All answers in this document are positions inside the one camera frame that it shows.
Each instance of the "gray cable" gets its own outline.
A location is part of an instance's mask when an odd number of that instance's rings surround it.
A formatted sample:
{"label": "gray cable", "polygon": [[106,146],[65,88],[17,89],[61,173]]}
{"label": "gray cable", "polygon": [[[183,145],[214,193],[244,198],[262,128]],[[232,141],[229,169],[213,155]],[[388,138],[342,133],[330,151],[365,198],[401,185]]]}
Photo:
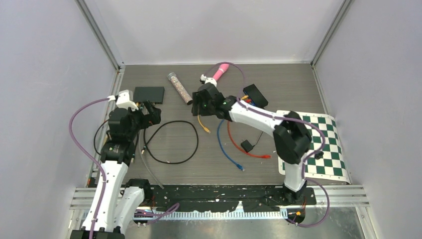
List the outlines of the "gray cable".
{"label": "gray cable", "polygon": [[141,141],[141,137],[139,137],[139,140],[138,140],[138,150],[139,150],[139,155],[141,155],[141,160],[145,165],[145,168],[148,170],[149,174],[151,174],[152,178],[154,178],[155,182],[157,182],[158,186],[160,186],[161,189],[164,189],[164,186],[160,183],[160,181],[158,181],[158,179],[154,176],[154,174],[151,172],[148,165],[146,164],[146,161],[144,157],[142,156],[142,149],[141,149],[141,144],[139,141]]}

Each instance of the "white panel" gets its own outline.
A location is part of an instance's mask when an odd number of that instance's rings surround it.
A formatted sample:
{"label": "white panel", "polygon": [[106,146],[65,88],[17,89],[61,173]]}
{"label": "white panel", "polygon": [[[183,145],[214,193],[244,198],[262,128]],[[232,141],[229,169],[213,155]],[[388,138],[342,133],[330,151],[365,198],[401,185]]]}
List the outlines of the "white panel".
{"label": "white panel", "polygon": [[[91,165],[68,123],[107,97],[115,72],[73,0],[0,3],[0,238],[64,238],[75,187]],[[92,150],[105,103],[74,123]]]}
{"label": "white panel", "polygon": [[310,62],[341,0],[95,0],[125,64]]}
{"label": "white panel", "polygon": [[355,1],[317,64],[383,239],[420,238],[422,1]]}

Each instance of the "green square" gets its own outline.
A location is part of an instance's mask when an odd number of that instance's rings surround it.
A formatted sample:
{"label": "green square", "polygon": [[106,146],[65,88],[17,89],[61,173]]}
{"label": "green square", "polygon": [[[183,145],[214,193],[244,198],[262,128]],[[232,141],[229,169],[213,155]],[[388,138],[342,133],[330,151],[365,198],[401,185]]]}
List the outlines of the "green square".
{"label": "green square", "polygon": [[314,143],[321,143],[321,137],[317,137],[317,136],[314,136],[314,137],[312,137],[312,141],[314,142]]}
{"label": "green square", "polygon": [[329,144],[334,144],[334,145],[337,144],[337,140],[335,140],[335,138],[328,138],[328,142]]}
{"label": "green square", "polygon": [[302,119],[306,122],[311,122],[311,117],[309,116],[302,116]]}
{"label": "green square", "polygon": [[324,159],[324,166],[325,167],[332,167],[331,159]]}
{"label": "green square", "polygon": [[325,152],[329,152],[329,144],[324,145],[324,148],[322,150]]}
{"label": "green square", "polygon": [[316,173],[318,173],[318,174],[325,174],[325,168],[323,166],[317,166],[316,167]]}
{"label": "green square", "polygon": [[341,168],[333,168],[333,170],[335,176],[343,176],[343,170],[341,170]]}
{"label": "green square", "polygon": [[334,153],[334,152],[331,152],[331,158],[340,160],[340,156],[338,155],[338,153]]}
{"label": "green square", "polygon": [[308,159],[308,165],[316,165],[315,158],[309,158]]}

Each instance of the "pink object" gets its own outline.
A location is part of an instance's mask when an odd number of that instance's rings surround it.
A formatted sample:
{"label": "pink object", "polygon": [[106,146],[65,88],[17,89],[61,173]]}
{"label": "pink object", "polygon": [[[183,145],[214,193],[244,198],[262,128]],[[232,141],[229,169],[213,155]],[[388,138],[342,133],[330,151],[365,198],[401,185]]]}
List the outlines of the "pink object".
{"label": "pink object", "polygon": [[213,78],[218,81],[220,77],[227,71],[229,64],[221,64]]}

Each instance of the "green and white checkerboard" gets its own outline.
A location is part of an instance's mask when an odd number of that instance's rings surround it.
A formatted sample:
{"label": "green and white checkerboard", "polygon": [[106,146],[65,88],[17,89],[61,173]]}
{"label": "green and white checkerboard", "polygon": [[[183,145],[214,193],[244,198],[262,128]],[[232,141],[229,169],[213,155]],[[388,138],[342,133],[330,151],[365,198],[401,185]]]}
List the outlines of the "green and white checkerboard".
{"label": "green and white checkerboard", "polygon": [[[278,115],[286,115],[288,111],[277,111]],[[349,174],[344,164],[340,141],[338,140],[337,127],[335,120],[329,115],[312,114],[297,112],[304,121],[310,122],[318,127],[325,135],[325,147],[322,149],[324,155],[322,159],[310,157],[308,159],[305,176],[309,178],[322,178],[350,183]],[[319,133],[306,126],[312,135],[311,149],[317,149],[321,146],[321,137]],[[279,172],[286,174],[284,162],[279,158]]]}

